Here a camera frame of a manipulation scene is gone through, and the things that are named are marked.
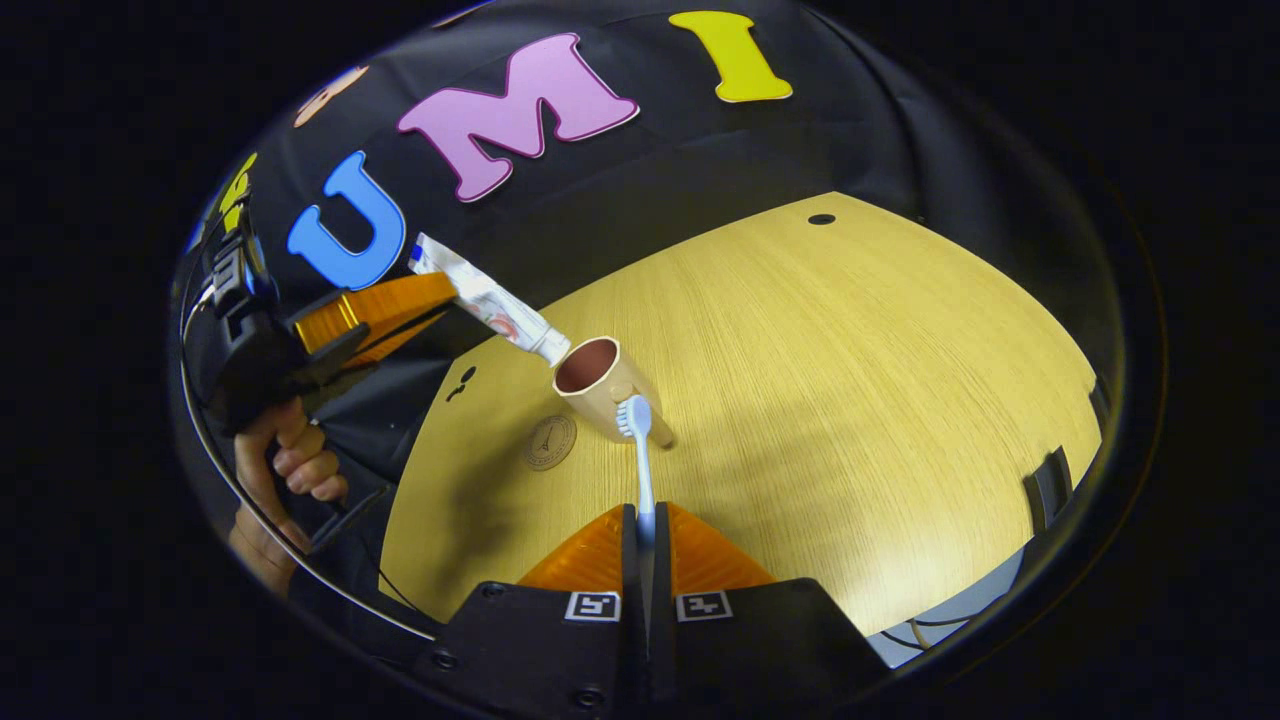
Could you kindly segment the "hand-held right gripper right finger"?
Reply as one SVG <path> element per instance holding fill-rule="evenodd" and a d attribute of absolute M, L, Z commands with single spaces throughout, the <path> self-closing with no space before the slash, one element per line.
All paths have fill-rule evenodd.
<path fill-rule="evenodd" d="M 829 719 L 891 671 L 826 589 L 773 582 L 716 529 L 657 507 L 657 719 Z"/>

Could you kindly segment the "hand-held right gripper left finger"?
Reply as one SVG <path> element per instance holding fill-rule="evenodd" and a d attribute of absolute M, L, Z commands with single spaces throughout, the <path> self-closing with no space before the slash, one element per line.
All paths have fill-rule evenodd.
<path fill-rule="evenodd" d="M 631 611 L 623 591 L 483 582 L 415 661 L 466 717 L 608 717 Z"/>

